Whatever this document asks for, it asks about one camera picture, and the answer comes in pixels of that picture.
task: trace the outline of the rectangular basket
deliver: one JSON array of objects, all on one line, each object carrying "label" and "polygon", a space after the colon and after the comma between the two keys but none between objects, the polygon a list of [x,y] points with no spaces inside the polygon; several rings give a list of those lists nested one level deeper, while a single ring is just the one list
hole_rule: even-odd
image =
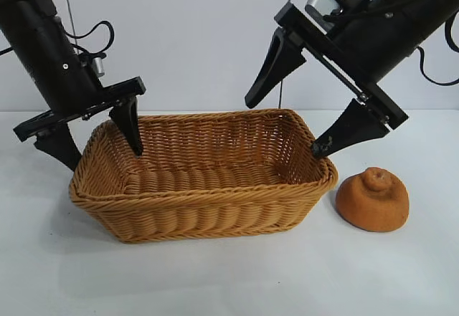
[{"label": "rectangular basket", "polygon": [[139,129],[136,158],[111,121],[96,128],[70,184],[125,243],[287,231],[338,180],[291,110],[143,116]]}]

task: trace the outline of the basket rim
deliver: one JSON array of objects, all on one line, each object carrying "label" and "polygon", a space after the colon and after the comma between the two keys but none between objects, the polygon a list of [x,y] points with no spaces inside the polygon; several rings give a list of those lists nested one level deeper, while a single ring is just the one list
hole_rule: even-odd
[{"label": "basket rim", "polygon": [[[207,112],[207,113],[192,113],[192,114],[179,114],[179,115],[140,115],[138,117],[139,124],[144,122],[147,123],[149,121],[168,121],[170,122],[171,119],[183,120],[187,119],[190,121],[196,119],[212,119],[216,120],[216,118],[220,118],[224,120],[225,118],[233,118],[234,116],[253,116],[253,115],[289,115],[291,116],[296,125],[303,130],[304,136],[306,134],[311,134],[308,126],[305,124],[302,117],[300,117],[295,111],[289,109],[277,109],[277,108],[270,108],[265,110],[244,110],[244,111],[231,111],[231,112]],[[297,183],[297,184],[289,184],[289,183],[279,183],[274,185],[267,185],[267,184],[260,184],[256,186],[246,186],[246,187],[228,187],[228,188],[215,188],[215,189],[189,189],[183,191],[164,191],[164,192],[145,192],[140,194],[126,194],[126,193],[119,193],[119,194],[111,194],[106,196],[94,196],[88,193],[79,191],[79,181],[83,180],[83,176],[87,173],[88,166],[85,162],[90,158],[93,143],[97,142],[102,136],[105,135],[104,129],[112,125],[113,122],[111,120],[106,120],[105,122],[99,124],[91,135],[89,139],[84,153],[82,155],[82,159],[75,170],[74,176],[72,177],[72,181],[70,183],[70,195],[71,197],[78,201],[78,202],[116,202],[116,201],[142,201],[146,199],[169,199],[169,198],[189,198],[190,196],[226,196],[233,193],[263,193],[265,192],[281,192],[284,190],[294,191],[304,190],[304,188],[314,188],[314,187],[324,187],[328,184],[335,184],[338,179],[338,173],[334,164],[329,160],[329,158],[321,158],[318,160],[320,172],[322,173],[321,178],[316,181],[305,182],[305,183]]]},{"label": "basket rim", "polygon": [[89,196],[86,193],[74,194],[74,189],[70,189],[70,195],[74,204],[88,211],[121,211],[121,210],[143,210],[143,209],[187,209],[207,208],[215,205],[234,203],[234,194],[245,192],[250,195],[250,201],[244,201],[241,205],[277,203],[282,200],[298,200],[304,198],[305,194],[310,198],[319,198],[323,192],[333,188],[338,181],[338,173],[330,174],[325,183],[313,183],[312,186],[305,187],[304,184],[298,185],[274,185],[274,188],[265,188],[264,185],[254,188],[221,188],[214,190],[180,191],[165,192],[162,197],[154,196],[152,193],[142,194],[118,194],[112,196]]}]

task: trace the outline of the screw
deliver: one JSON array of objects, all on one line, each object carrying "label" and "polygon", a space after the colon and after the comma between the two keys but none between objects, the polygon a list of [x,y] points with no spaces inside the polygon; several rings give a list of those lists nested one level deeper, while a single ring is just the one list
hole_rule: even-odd
[{"label": "screw", "polygon": [[360,96],[359,96],[359,99],[363,102],[366,102],[368,101],[369,97],[366,96],[364,93],[361,93]]},{"label": "screw", "polygon": [[344,12],[344,9],[343,8],[338,8],[338,9],[334,9],[331,14],[334,15],[334,16],[338,16],[338,15],[341,15],[343,14]]}]

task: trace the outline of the orange sponge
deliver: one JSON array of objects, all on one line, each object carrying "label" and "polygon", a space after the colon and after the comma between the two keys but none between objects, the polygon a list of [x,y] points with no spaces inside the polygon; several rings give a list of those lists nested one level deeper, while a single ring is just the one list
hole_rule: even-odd
[{"label": "orange sponge", "polygon": [[388,232],[405,224],[410,201],[398,177],[381,168],[368,168],[341,184],[336,194],[336,209],[354,226]]}]

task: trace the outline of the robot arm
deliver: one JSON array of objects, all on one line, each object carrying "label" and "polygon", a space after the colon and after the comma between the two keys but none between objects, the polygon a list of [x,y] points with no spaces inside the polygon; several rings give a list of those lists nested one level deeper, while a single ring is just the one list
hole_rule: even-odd
[{"label": "robot arm", "polygon": [[306,62],[307,49],[357,96],[313,144],[320,158],[382,138],[408,119],[377,83],[442,24],[451,29],[459,0],[309,0],[306,11],[326,33],[287,3],[275,17],[280,27],[245,101],[256,106]]},{"label": "robot arm", "polygon": [[110,117],[141,155],[136,95],[145,87],[140,77],[103,87],[96,63],[105,53],[77,55],[56,15],[52,0],[0,0],[0,29],[50,108],[17,126],[15,133],[21,141],[36,136],[37,149],[74,170],[81,155],[67,123],[113,107]]}]

